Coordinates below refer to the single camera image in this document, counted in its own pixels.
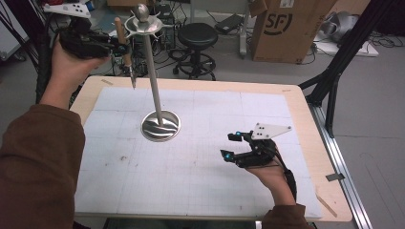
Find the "metal stand with round base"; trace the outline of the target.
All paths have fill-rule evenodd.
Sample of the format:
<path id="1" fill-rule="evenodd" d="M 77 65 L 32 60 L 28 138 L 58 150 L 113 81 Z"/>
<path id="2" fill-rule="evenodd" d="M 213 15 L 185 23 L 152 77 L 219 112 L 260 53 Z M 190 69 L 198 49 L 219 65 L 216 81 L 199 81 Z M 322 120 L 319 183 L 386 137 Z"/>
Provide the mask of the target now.
<path id="1" fill-rule="evenodd" d="M 156 15 L 151 15 L 144 4 L 134 6 L 133 16 L 124 23 L 129 32 L 128 38 L 139 35 L 143 39 L 145 59 L 148 68 L 149 80 L 152 90 L 155 111 L 148 114 L 140 125 L 142 135 L 151 141 L 163 142 L 174 138 L 181 129 L 181 120 L 173 112 L 164 110 L 160 104 L 160 92 L 153 60 L 151 36 L 155 36 L 164 24 Z"/>

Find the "grey bag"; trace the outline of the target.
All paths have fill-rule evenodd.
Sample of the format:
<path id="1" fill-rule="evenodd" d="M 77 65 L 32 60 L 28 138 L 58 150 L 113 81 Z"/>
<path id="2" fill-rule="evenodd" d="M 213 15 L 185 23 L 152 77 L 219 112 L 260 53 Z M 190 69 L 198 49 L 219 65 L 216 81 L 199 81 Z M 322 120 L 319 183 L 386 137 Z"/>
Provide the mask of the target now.
<path id="1" fill-rule="evenodd" d="M 347 11 L 333 11 L 320 26 L 319 34 L 332 42 L 342 43 L 354 28 L 359 19 L 358 15 Z"/>

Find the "aluminium rail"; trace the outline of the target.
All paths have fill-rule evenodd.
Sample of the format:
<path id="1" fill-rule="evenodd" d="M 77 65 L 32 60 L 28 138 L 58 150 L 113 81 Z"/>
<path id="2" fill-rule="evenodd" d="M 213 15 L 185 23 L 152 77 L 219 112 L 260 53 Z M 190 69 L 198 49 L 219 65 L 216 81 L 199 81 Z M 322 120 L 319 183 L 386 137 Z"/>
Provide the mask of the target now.
<path id="1" fill-rule="evenodd" d="M 349 204 L 352 213 L 352 219 L 357 229 L 373 229 L 372 223 L 366 212 L 356 190 L 349 168 L 346 165 L 338 143 L 334 136 L 330 135 L 326 128 L 326 115 L 320 107 L 309 105 L 312 117 L 317 125 L 320 136 L 326 146 L 331 165 L 334 170 L 334 176 L 339 182 L 345 195 L 346 202 Z"/>

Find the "black round stool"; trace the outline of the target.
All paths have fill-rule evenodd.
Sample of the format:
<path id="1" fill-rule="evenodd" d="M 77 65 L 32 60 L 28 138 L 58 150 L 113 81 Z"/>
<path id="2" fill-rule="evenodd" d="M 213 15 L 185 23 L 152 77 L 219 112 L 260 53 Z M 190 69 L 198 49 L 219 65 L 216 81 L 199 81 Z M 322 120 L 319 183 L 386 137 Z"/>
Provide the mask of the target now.
<path id="1" fill-rule="evenodd" d="M 209 74 L 211 80 L 215 81 L 213 71 L 216 62 L 211 56 L 203 53 L 217 43 L 218 34 L 215 29 L 205 23 L 191 23 L 178 31 L 178 40 L 185 46 L 185 50 L 181 50 L 181 57 L 173 55 L 175 50 L 169 53 L 169 56 L 177 62 L 173 74 L 182 72 L 187 74 L 189 79 Z"/>

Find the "white grid mat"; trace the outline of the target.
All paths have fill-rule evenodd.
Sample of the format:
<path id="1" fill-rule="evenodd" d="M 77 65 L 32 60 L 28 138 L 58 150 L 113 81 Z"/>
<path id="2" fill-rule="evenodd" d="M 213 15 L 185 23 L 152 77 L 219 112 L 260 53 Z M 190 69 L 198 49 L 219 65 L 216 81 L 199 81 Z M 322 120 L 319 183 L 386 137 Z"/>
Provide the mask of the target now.
<path id="1" fill-rule="evenodd" d="M 147 89 L 101 91 L 86 120 L 86 144 L 75 194 L 78 214 L 176 217 L 262 217 L 274 202 L 252 174 L 226 162 L 223 150 L 249 151 L 230 133 L 258 123 L 287 126 L 275 137 L 297 182 L 297 200 L 319 219 L 315 195 L 287 101 L 279 94 L 162 90 L 163 108 L 181 130 L 165 142 L 146 139 L 140 123 L 154 108 Z"/>

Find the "white stand leg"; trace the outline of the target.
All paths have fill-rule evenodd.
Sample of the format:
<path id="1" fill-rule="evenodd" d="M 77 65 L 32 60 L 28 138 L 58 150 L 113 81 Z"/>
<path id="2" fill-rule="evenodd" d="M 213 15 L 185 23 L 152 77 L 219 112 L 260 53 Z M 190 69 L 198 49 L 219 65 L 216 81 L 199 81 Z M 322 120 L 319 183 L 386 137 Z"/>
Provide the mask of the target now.
<path id="1" fill-rule="evenodd" d="M 248 18 L 250 15 L 249 11 L 249 3 L 250 0 L 245 0 L 245 9 L 243 13 L 243 22 L 242 26 L 239 30 L 239 55 L 242 59 L 246 57 L 247 54 L 247 24 L 248 24 Z"/>

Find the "black tripod stand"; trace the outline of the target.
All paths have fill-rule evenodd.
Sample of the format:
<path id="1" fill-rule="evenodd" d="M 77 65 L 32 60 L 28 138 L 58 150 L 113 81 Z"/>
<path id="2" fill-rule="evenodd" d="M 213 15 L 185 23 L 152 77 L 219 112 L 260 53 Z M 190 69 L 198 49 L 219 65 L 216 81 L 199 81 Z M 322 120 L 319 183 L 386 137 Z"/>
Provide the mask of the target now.
<path id="1" fill-rule="evenodd" d="M 314 86 L 312 92 L 306 96 L 308 104 L 314 107 L 321 107 L 324 98 L 328 98 L 326 128 L 330 135 L 334 136 L 334 111 L 338 83 L 342 73 L 350 65 L 373 29 L 399 2 L 400 0 L 371 0 L 327 68 L 315 77 L 299 84 L 302 90 Z"/>

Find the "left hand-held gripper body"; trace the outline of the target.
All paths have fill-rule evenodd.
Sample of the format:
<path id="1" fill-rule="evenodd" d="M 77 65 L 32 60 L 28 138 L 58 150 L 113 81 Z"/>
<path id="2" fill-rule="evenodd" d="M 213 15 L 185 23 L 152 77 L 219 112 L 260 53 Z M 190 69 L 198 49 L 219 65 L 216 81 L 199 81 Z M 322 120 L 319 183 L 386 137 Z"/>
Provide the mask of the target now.
<path id="1" fill-rule="evenodd" d="M 103 58 L 110 54 L 110 45 L 95 43 L 95 36 L 102 32 L 92 31 L 91 14 L 83 3 L 63 3 L 43 6 L 44 12 L 51 12 L 71 17 L 67 27 L 57 30 L 62 48 L 81 59 Z"/>

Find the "black flat device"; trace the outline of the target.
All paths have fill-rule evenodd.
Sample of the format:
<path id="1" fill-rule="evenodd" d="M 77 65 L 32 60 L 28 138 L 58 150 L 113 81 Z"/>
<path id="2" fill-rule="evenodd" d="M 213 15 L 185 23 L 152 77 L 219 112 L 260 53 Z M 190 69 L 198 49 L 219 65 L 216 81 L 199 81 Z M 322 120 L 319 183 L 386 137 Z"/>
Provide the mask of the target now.
<path id="1" fill-rule="evenodd" d="M 228 16 L 221 22 L 217 23 L 214 28 L 223 34 L 228 34 L 231 31 L 237 29 L 243 22 L 243 17 L 236 13 Z"/>

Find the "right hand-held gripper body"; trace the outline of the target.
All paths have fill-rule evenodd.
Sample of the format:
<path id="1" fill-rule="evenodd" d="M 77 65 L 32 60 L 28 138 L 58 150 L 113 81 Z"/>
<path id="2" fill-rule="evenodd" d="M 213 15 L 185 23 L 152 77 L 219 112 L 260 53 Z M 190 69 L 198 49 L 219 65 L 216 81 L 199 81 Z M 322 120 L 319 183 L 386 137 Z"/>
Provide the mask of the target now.
<path id="1" fill-rule="evenodd" d="M 242 158 L 235 164 L 240 168 L 265 166 L 276 157 L 276 143 L 272 140 L 275 136 L 291 131 L 291 126 L 257 123 L 251 131 L 251 141 L 247 142 L 250 152 L 241 153 Z"/>

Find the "person's right hand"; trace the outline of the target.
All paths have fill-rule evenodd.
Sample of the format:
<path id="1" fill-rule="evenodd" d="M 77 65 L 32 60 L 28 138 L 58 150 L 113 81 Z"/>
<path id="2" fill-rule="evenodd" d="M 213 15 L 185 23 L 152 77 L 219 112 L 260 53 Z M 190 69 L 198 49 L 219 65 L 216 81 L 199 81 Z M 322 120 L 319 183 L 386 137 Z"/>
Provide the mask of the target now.
<path id="1" fill-rule="evenodd" d="M 256 176 L 270 191 L 275 205 L 295 205 L 296 201 L 290 191 L 283 168 L 275 161 L 265 167 L 250 167 L 246 169 Z"/>

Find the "person's left hand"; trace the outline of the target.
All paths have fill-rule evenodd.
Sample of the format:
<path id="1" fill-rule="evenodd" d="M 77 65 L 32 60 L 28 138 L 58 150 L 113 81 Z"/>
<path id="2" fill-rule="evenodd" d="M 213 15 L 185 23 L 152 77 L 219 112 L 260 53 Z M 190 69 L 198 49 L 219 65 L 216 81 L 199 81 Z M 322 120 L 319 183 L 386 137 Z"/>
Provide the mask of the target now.
<path id="1" fill-rule="evenodd" d="M 89 73 L 109 61 L 109 57 L 79 59 L 65 51 L 59 38 L 55 39 L 52 55 L 52 74 L 40 104 L 69 109 L 70 99 Z"/>

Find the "thin wooden stick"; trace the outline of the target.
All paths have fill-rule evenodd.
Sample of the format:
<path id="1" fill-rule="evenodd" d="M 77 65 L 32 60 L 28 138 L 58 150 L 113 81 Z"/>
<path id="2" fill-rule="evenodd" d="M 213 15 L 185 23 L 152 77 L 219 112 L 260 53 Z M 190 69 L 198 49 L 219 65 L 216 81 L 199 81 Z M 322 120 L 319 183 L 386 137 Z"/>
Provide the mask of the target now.
<path id="1" fill-rule="evenodd" d="M 330 214 L 337 218 L 337 213 L 318 194 L 316 194 L 316 197 L 318 201 L 330 212 Z"/>

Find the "brown cardboard box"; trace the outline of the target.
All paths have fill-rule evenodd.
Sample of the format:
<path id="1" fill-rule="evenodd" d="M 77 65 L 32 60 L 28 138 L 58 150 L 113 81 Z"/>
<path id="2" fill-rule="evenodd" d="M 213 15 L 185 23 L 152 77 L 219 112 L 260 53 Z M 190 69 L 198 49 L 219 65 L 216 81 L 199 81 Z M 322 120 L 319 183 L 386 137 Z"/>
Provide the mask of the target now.
<path id="1" fill-rule="evenodd" d="M 252 0 L 252 60 L 300 64 L 337 0 Z"/>

